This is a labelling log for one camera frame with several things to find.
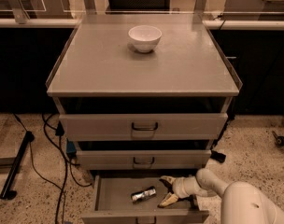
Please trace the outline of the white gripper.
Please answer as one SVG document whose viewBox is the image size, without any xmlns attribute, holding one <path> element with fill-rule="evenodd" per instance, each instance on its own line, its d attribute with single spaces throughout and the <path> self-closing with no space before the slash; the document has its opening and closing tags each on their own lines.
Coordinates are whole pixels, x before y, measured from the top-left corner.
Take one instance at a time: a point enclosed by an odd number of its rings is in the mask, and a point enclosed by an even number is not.
<svg viewBox="0 0 284 224">
<path fill-rule="evenodd" d="M 194 176 L 192 177 L 180 177 L 174 178 L 169 175 L 163 175 L 160 177 L 160 181 L 167 187 L 169 191 L 162 201 L 158 204 L 160 208 L 165 208 L 178 201 L 178 198 L 184 199 L 193 194 L 196 194 L 199 190 L 199 185 Z"/>
</svg>

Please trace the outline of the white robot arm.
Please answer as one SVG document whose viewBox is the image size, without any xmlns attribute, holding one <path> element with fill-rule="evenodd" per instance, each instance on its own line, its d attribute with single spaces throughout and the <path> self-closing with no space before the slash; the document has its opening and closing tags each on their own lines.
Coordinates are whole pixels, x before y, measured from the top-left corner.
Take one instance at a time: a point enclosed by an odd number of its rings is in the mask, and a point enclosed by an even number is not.
<svg viewBox="0 0 284 224">
<path fill-rule="evenodd" d="M 199 169 L 194 176 L 163 175 L 160 180 L 169 188 L 159 203 L 161 208 L 192 195 L 218 195 L 220 224 L 284 224 L 284 211 L 247 182 L 228 184 L 206 168 Z"/>
</svg>

